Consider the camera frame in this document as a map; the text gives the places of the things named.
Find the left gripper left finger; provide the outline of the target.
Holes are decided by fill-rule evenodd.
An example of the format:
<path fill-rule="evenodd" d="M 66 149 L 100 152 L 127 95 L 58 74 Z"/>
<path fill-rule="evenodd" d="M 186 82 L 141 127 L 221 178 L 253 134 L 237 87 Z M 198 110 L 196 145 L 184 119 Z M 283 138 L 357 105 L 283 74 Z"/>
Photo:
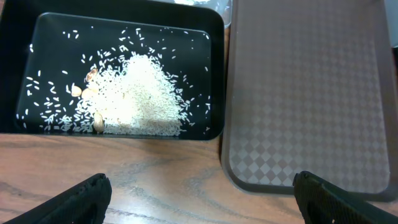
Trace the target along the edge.
<path fill-rule="evenodd" d="M 112 188 L 98 173 L 4 224 L 102 224 Z"/>

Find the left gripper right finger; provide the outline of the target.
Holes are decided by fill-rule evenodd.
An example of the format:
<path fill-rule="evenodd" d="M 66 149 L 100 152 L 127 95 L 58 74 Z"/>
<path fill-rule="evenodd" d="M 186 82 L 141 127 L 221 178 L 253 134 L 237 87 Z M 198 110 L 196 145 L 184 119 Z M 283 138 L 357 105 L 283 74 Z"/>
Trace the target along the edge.
<path fill-rule="evenodd" d="M 293 181 L 294 197 L 306 224 L 397 223 L 397 217 L 307 171 Z"/>

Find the rice and nut scraps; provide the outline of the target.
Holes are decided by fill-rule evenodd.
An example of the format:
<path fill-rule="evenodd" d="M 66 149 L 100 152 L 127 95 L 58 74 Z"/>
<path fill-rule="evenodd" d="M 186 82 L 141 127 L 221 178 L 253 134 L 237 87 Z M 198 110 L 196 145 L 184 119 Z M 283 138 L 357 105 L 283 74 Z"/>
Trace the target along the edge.
<path fill-rule="evenodd" d="M 132 25 L 30 46 L 15 122 L 31 133 L 187 137 L 210 131 L 210 37 Z"/>

